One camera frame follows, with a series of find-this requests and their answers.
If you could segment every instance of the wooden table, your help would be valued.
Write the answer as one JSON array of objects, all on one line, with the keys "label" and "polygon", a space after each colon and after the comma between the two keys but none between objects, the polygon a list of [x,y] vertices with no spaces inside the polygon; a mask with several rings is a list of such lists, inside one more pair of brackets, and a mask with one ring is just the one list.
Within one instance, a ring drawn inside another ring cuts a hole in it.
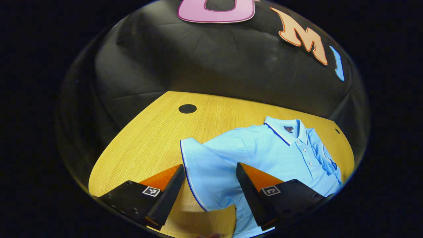
[{"label": "wooden table", "polygon": [[[194,113],[179,112],[184,104]],[[352,149],[339,127],[330,120],[273,105],[206,94],[168,91],[138,114],[108,145],[95,164],[89,192],[101,196],[124,181],[142,181],[172,166],[182,164],[179,141],[193,137],[200,143],[237,127],[262,125],[266,116],[300,119],[315,128],[341,169],[346,181],[354,169]],[[165,226],[160,233],[177,238],[222,233],[231,237],[235,228],[234,205],[204,212],[185,180]]]}]

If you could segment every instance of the navy trim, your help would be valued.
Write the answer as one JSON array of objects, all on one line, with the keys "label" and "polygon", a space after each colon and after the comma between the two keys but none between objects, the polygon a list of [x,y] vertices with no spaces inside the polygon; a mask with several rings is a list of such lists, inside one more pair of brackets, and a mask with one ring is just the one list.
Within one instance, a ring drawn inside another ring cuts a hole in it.
[{"label": "navy trim", "polygon": [[287,145],[290,145],[286,140],[284,140],[283,138],[282,138],[282,136],[280,136],[279,135],[279,133],[277,133],[269,124],[267,124],[267,123],[264,123],[264,124],[266,124],[277,136],[279,136],[279,138],[281,138],[282,140],[283,140],[283,142],[285,142]]},{"label": "navy trim", "polygon": [[206,209],[203,208],[203,206],[201,206],[201,203],[198,201],[198,199],[195,197],[194,192],[192,191],[192,187],[190,184],[190,180],[188,177],[188,173],[187,173],[187,167],[185,166],[185,158],[184,158],[184,153],[182,152],[182,140],[179,141],[179,148],[181,148],[181,156],[182,156],[182,163],[184,164],[184,170],[185,170],[185,176],[187,177],[187,182],[188,182],[188,186],[190,187],[191,193],[194,196],[195,200],[197,201],[198,205],[200,205],[200,207],[207,212]]}]

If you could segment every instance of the shirt sleeve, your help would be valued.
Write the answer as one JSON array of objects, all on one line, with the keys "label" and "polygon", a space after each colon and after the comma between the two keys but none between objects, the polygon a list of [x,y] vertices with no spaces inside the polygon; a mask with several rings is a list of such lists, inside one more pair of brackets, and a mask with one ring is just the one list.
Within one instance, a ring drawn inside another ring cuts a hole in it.
[{"label": "shirt sleeve", "polygon": [[180,145],[187,181],[198,204],[205,211],[232,205],[233,198],[242,194],[236,164],[250,163],[238,131],[228,131],[204,144],[187,138]]},{"label": "shirt sleeve", "polygon": [[323,169],[326,170],[328,174],[335,174],[338,180],[342,183],[341,169],[339,169],[335,161],[333,161],[332,156],[321,141],[320,137],[317,135],[314,128],[309,133],[309,139],[315,157],[319,160]]}]

